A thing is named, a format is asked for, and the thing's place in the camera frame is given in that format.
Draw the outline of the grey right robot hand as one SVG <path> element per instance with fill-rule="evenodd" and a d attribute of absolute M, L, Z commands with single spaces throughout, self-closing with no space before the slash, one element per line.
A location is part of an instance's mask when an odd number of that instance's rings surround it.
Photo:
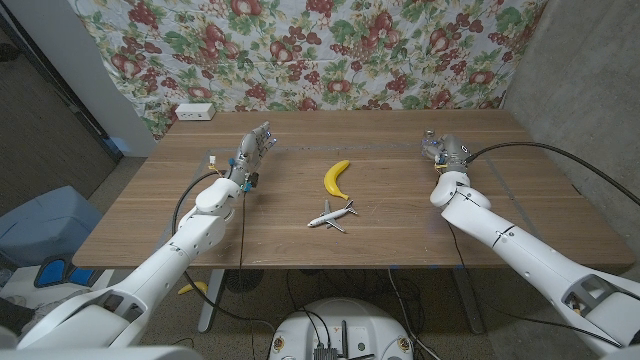
<path fill-rule="evenodd" d="M 422 155 L 434 162 L 434 168 L 441 174 L 455 171 L 466 173 L 466 159 L 471 155 L 469 148 L 451 134 L 435 138 L 435 133 L 427 131 L 422 140 Z"/>

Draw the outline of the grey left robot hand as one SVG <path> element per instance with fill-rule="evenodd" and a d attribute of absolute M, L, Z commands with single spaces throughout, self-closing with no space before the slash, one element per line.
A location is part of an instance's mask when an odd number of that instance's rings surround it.
<path fill-rule="evenodd" d="M 272 137 L 270 122 L 265 121 L 259 127 L 244 135 L 236 155 L 232 158 L 226 178 L 238 185 L 255 184 L 261 161 L 277 140 Z"/>

